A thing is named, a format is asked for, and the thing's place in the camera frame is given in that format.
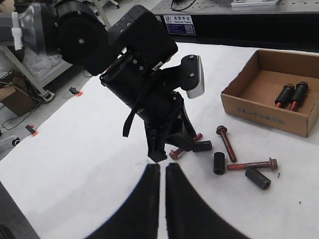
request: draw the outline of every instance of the power cord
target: power cord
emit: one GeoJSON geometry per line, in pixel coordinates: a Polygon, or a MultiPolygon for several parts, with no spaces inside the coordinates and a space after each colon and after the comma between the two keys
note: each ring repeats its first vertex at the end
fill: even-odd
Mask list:
{"type": "Polygon", "coordinates": [[[37,100],[37,106],[35,106],[34,108],[32,108],[32,109],[31,109],[31,112],[29,112],[29,114],[28,114],[26,117],[24,117],[18,124],[16,124],[15,126],[13,126],[13,127],[11,127],[11,128],[5,127],[4,124],[7,123],[7,122],[9,122],[9,121],[11,121],[11,120],[13,120],[13,119],[14,119],[14,120],[15,120],[15,119],[18,119],[18,118],[20,118],[20,117],[22,117],[22,116],[10,118],[10,119],[6,120],[5,122],[3,122],[3,123],[1,124],[1,126],[2,126],[2,128],[6,129],[6,130],[12,130],[12,129],[18,127],[18,126],[19,126],[20,124],[22,124],[22,122],[24,122],[31,114],[33,114],[41,105],[43,105],[43,104],[48,104],[48,103],[43,103],[43,100],[40,98],[40,96],[38,95],[38,93],[37,93],[35,87],[34,87],[32,84],[30,84],[30,85],[31,85],[31,87],[33,88],[34,94],[37,96],[37,98],[33,97],[33,96],[32,96],[32,93],[31,93],[30,91],[29,91],[29,92],[26,92],[24,88],[22,88],[22,87],[20,87],[19,85],[17,85],[17,84],[16,84],[17,82],[14,83],[14,78],[15,78],[16,76],[20,76],[20,77],[24,78],[24,79],[26,80],[26,82],[28,82],[28,80],[25,78],[25,76],[23,76],[23,75],[21,75],[21,74],[17,74],[13,69],[10,70],[10,71],[8,71],[8,73],[6,73],[3,77],[1,77],[0,80],[2,80],[3,78],[7,77],[10,73],[13,73],[12,83],[7,83],[7,82],[2,82],[2,81],[0,81],[0,84],[5,84],[4,88],[5,88],[5,87],[8,87],[8,86],[6,86],[6,85],[13,86],[15,89],[17,89],[17,90],[23,92],[24,94],[27,94],[30,98],[32,98],[32,99],[34,99],[34,100],[37,100]]]}
{"type": "Polygon", "coordinates": [[[190,8],[195,2],[196,2],[196,0],[193,0],[193,2],[190,5],[188,5],[187,7],[184,7],[184,8],[181,8],[181,9],[176,9],[176,8],[173,8],[174,0],[172,0],[170,8],[171,8],[172,11],[184,11],[184,10],[190,8]]]}

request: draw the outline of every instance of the box flap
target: box flap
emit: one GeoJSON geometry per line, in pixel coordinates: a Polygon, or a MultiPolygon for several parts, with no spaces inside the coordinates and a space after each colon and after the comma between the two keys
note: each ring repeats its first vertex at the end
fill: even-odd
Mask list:
{"type": "Polygon", "coordinates": [[[231,96],[239,96],[242,91],[246,88],[252,78],[258,73],[258,54],[255,52],[252,57],[248,60],[242,71],[238,76],[229,83],[229,85],[223,90],[222,93],[231,96]]]}
{"type": "Polygon", "coordinates": [[[6,85],[3,88],[0,88],[0,101],[8,97],[9,95],[15,92],[15,88],[10,85],[6,85]]]}

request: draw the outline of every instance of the hex bolt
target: hex bolt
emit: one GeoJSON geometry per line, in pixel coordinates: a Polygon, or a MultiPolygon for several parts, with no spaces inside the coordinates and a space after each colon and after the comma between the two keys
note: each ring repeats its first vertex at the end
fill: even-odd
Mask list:
{"type": "Polygon", "coordinates": [[[265,161],[265,162],[229,164],[227,168],[229,171],[243,170],[247,168],[271,168],[271,170],[275,170],[275,169],[278,169],[278,164],[276,159],[269,158],[269,161],[265,161]]]}
{"type": "Polygon", "coordinates": [[[308,84],[306,82],[299,82],[296,85],[296,90],[292,97],[292,103],[289,108],[290,111],[297,111],[299,105],[301,105],[305,99],[307,90],[308,84]]]}
{"type": "Polygon", "coordinates": [[[232,161],[233,163],[237,161],[236,155],[234,153],[234,150],[228,140],[228,137],[226,135],[227,132],[227,128],[223,125],[220,125],[219,127],[217,127],[216,129],[216,134],[220,135],[221,138],[223,139],[224,145],[227,149],[230,161],[232,161]]]}
{"type": "MultiPolygon", "coordinates": [[[[193,139],[195,142],[196,141],[199,141],[201,138],[203,138],[203,135],[201,133],[198,133],[196,135],[196,137],[193,139]]],[[[170,153],[169,153],[169,156],[172,160],[177,160],[178,159],[178,156],[183,153],[184,150],[181,149],[181,148],[178,148],[177,150],[171,150],[170,153]]]]}
{"type": "Polygon", "coordinates": [[[295,92],[295,87],[292,84],[287,84],[283,87],[283,90],[278,95],[275,100],[277,108],[281,108],[283,105],[287,104],[291,100],[291,96],[295,92]]]}

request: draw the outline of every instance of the screw head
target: screw head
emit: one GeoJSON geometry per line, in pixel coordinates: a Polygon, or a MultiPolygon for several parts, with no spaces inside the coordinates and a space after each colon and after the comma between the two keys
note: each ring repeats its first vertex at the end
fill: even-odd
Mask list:
{"type": "Polygon", "coordinates": [[[271,170],[278,169],[278,164],[276,159],[269,158],[270,168],[271,170]]]}
{"type": "Polygon", "coordinates": [[[296,89],[297,89],[298,87],[300,87],[300,86],[305,86],[306,89],[308,90],[308,84],[307,84],[307,82],[304,82],[304,81],[299,82],[299,83],[296,85],[296,89]]]}
{"type": "Polygon", "coordinates": [[[286,85],[284,86],[284,88],[290,88],[290,89],[292,89],[292,90],[295,90],[295,87],[294,87],[294,85],[292,85],[292,84],[286,84],[286,85]]]}
{"type": "Polygon", "coordinates": [[[178,156],[176,155],[176,153],[173,150],[170,151],[169,156],[172,160],[178,159],[178,156]]]}
{"type": "Polygon", "coordinates": [[[219,127],[217,127],[216,129],[216,134],[220,135],[220,133],[224,131],[225,133],[227,132],[227,128],[223,125],[220,125],[219,127]]]}

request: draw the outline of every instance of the floor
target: floor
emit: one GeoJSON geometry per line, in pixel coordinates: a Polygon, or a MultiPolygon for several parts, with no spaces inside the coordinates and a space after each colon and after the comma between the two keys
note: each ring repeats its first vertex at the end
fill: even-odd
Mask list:
{"type": "MultiPolygon", "coordinates": [[[[107,3],[104,6],[104,11],[111,25],[113,25],[132,6],[140,4],[148,9],[152,9],[159,2],[160,0],[119,0],[119,9],[117,9],[111,3],[107,3]]],[[[2,128],[1,124],[6,120],[15,117],[15,114],[12,113],[8,108],[3,107],[3,105],[0,103],[0,130],[2,131],[2,136],[0,137],[0,160],[3,159],[14,148],[14,146],[11,144],[13,139],[16,137],[24,139],[29,135],[29,132],[25,129],[26,125],[33,124],[35,127],[40,126],[72,97],[72,94],[68,90],[70,87],[81,89],[88,80],[89,78],[86,78],[83,75],[83,68],[75,66],[71,67],[47,86],[47,88],[56,93],[54,100],[47,105],[41,105],[20,125],[9,131],[2,128]]],[[[25,116],[11,120],[4,126],[11,128],[20,123],[24,117],[25,116]]]]}

